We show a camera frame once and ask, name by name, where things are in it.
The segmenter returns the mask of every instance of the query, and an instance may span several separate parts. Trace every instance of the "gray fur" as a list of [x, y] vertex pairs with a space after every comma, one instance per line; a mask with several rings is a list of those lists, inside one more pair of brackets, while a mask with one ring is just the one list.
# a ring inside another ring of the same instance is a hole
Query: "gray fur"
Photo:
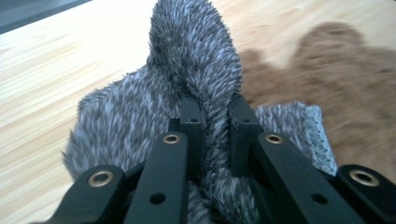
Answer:
[[[189, 222], [260, 223], [248, 182], [229, 170], [227, 104], [240, 92], [242, 67], [219, 13], [206, 0], [160, 0], [149, 36], [147, 65], [79, 103], [66, 168], [74, 179], [99, 164], [131, 169], [148, 157], [168, 120], [179, 117], [181, 96], [190, 94], [204, 111], [207, 153], [201, 184], [190, 183]], [[259, 107], [256, 116], [266, 131], [289, 136], [314, 165], [334, 174], [317, 107]]]

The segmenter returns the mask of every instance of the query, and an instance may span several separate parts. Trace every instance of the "brass grommet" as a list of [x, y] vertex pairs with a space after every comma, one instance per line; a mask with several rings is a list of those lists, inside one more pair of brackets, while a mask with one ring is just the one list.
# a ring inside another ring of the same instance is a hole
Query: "brass grommet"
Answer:
[[166, 144], [174, 144], [180, 141], [180, 137], [177, 134], [168, 134], [163, 138]]
[[113, 177], [114, 175], [110, 171], [107, 170], [99, 171], [90, 176], [90, 178], [88, 179], [88, 184], [91, 187], [99, 188], [110, 183]]
[[265, 140], [267, 140], [267, 142], [270, 142], [272, 144], [282, 144], [283, 143], [283, 138], [276, 134], [266, 135]]
[[351, 170], [349, 175], [353, 180], [364, 186], [377, 187], [379, 185], [379, 180], [374, 175], [363, 170]]

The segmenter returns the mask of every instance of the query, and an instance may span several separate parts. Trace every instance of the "mounting hole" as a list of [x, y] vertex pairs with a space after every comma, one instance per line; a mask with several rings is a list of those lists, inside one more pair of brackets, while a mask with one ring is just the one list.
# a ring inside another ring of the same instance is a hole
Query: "mounting hole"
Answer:
[[149, 197], [149, 201], [153, 204], [161, 204], [165, 202], [165, 195], [162, 193], [155, 193]]
[[379, 180], [375, 176], [363, 170], [351, 170], [349, 175], [353, 180], [364, 186], [377, 187], [379, 185]]
[[266, 135], [265, 140], [267, 140], [267, 142], [270, 142], [272, 144], [282, 144], [283, 143], [283, 138], [281, 138], [280, 136], [278, 136], [276, 134]]
[[327, 198], [321, 194], [313, 194], [311, 195], [311, 198], [316, 202], [320, 204], [327, 204], [329, 201], [327, 201]]
[[88, 179], [88, 184], [91, 187], [99, 188], [111, 182], [114, 175], [110, 171], [99, 171], [91, 175]]
[[180, 141], [180, 137], [176, 134], [168, 134], [163, 138], [163, 141], [167, 144], [174, 144]]

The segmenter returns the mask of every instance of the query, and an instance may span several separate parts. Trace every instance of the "wood grain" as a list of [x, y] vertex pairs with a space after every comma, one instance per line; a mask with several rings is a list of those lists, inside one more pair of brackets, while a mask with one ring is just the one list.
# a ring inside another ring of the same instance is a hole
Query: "wood grain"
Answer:
[[[352, 24], [369, 45], [396, 46], [394, 1], [214, 0], [238, 52], [287, 64], [324, 21]], [[145, 64], [155, 1], [92, 1], [0, 35], [0, 223], [49, 218], [72, 181], [62, 164], [77, 103]]]

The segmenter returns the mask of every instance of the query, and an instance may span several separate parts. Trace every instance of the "wooden floor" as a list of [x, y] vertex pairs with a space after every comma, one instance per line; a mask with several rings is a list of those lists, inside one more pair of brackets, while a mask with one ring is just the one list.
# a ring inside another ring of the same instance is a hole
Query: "wooden floor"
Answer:
[[[0, 223], [52, 215], [72, 184], [61, 152], [78, 101], [145, 64], [155, 1], [113, 3], [92, 1], [0, 35]], [[348, 22], [368, 45], [396, 49], [391, 0], [213, 3], [238, 52], [262, 50], [279, 67], [324, 21]]]

